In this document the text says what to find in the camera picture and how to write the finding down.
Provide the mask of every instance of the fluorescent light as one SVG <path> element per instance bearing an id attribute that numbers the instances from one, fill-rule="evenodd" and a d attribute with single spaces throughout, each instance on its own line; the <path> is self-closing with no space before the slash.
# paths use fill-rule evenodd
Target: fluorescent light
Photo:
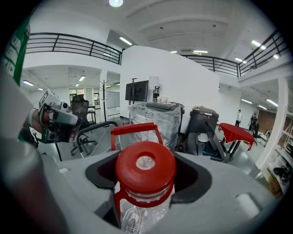
<path id="1" fill-rule="evenodd" d="M 106 56 L 108 56 L 108 57 L 111 57 L 111 55 L 110 55 L 110 54 L 108 54 L 108 53 L 104 53 L 104 55 L 106 55 Z"/>
<path id="2" fill-rule="evenodd" d="M 260 108 L 267 110 L 264 106 L 258 105 Z"/>
<path id="3" fill-rule="evenodd" d="M 123 0 L 109 0 L 109 4 L 112 7 L 120 7 L 123 4 Z"/>
<path id="4" fill-rule="evenodd" d="M 124 39 L 123 37 L 120 37 L 119 39 L 121 41 L 125 42 L 126 44 L 129 44 L 130 46 L 132 46 L 132 44 L 129 41 L 127 41 L 126 39 Z"/>
<path id="5" fill-rule="evenodd" d="M 241 60 L 241 59 L 239 59 L 239 58 L 236 58 L 235 60 L 236 60 L 236 61 L 239 61 L 239 62 L 242 62 L 242 63 L 244 63 L 244 64 L 246 64 L 246 63 L 247 63 L 246 61 L 244 61 L 244 60 Z"/>
<path id="6" fill-rule="evenodd" d="M 256 42 L 256 41 L 252 41 L 251 43 L 254 44 L 254 45 L 256 45 L 257 47 L 260 46 L 260 43 L 258 43 L 258 42 Z M 265 49 L 266 49 L 265 46 L 261 46 L 260 48 L 261 48 L 262 50 L 265 50 Z"/>
<path id="7" fill-rule="evenodd" d="M 33 85 L 34 85 L 33 83 L 31 83 L 31 82 L 29 82 L 29 81 L 27 81 L 27 80 L 24 80 L 23 83 L 25 83 L 25 84 L 27 84 L 27 85 L 30 85 L 30 86 L 33 86 Z"/>
<path id="8" fill-rule="evenodd" d="M 278 104 L 273 102 L 271 99 L 266 99 L 266 101 L 268 101 L 269 103 L 273 104 L 274 106 L 278 107 Z"/>
<path id="9" fill-rule="evenodd" d="M 204 51 L 204 50 L 194 50 L 194 53 L 209 53 L 208 51 Z"/>
<path id="10" fill-rule="evenodd" d="M 85 78 L 85 76 L 82 75 L 78 81 L 82 81 L 84 78 Z"/>
<path id="11" fill-rule="evenodd" d="M 112 50 L 112 51 L 114 51 L 114 52 L 117 53 L 117 50 L 113 50 L 113 49 L 111 49 L 111 48 L 109 48 L 109 47 L 107 47 L 107 49 Z"/>
<path id="12" fill-rule="evenodd" d="M 247 103 L 249 103 L 249 104 L 252 104 L 252 102 L 250 102 L 250 101 L 248 101 L 248 100 L 245 100 L 245 99 L 241 99 L 241 101 L 245 101 L 245 102 L 247 102 Z"/>

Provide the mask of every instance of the person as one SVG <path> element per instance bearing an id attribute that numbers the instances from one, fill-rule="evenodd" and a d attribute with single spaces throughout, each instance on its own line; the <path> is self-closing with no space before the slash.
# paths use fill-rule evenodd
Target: person
<path id="1" fill-rule="evenodd" d="M 241 119 L 242 119 L 242 114 L 241 114 L 241 110 L 239 110 L 237 114 L 235 126 L 239 127 L 239 124 L 241 123 Z"/>
<path id="2" fill-rule="evenodd" d="M 256 113 L 254 112 L 248 123 L 248 126 L 249 126 L 248 130 L 250 134 L 253 133 L 255 130 L 256 121 L 257 121 L 257 117 L 256 117 Z"/>

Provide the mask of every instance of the black trash can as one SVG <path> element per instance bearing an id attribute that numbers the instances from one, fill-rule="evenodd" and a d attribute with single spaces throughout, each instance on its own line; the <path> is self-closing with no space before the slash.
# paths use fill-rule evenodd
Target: black trash can
<path id="1" fill-rule="evenodd" d="M 212 109 L 204 108 L 203 106 L 195 106 L 190 112 L 190 119 L 188 122 L 185 136 L 189 133 L 207 133 L 208 128 L 206 121 L 210 123 L 215 131 L 219 119 L 218 113 Z"/>

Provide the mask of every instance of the plastic wrap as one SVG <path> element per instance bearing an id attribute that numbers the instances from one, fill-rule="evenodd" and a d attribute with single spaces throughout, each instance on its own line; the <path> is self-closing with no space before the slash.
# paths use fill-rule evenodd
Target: plastic wrap
<path id="1" fill-rule="evenodd" d="M 153 122 L 158 126 L 163 145 L 170 150 L 174 150 L 181 121 L 180 107 L 176 106 L 173 110 L 160 112 L 148 108 L 146 105 L 146 102 L 142 102 L 128 107 L 131 124 Z M 130 144 L 140 141 L 158 142 L 158 138 L 153 131 L 131 134 Z"/>

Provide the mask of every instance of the black handle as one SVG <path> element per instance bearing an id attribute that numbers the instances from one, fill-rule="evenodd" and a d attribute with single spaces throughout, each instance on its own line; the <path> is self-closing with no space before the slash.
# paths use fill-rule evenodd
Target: black handle
<path id="1" fill-rule="evenodd" d="M 79 137 L 84 134 L 84 133 L 87 133 L 89 131 L 92 131 L 94 129 L 97 129 L 97 128 L 100 128 L 100 127 L 103 127 L 103 126 L 106 126 L 106 125 L 109 125 L 109 124 L 113 124 L 114 126 L 118 127 L 118 124 L 114 121 L 107 121 L 107 122 L 103 122 L 103 123 L 99 123 L 99 124 L 94 124 L 88 128 L 84 128 L 80 131 L 77 132 L 76 134 L 76 145 L 79 149 L 79 151 L 82 153 L 83 152 L 83 149 L 81 147 L 81 143 L 79 142 Z"/>

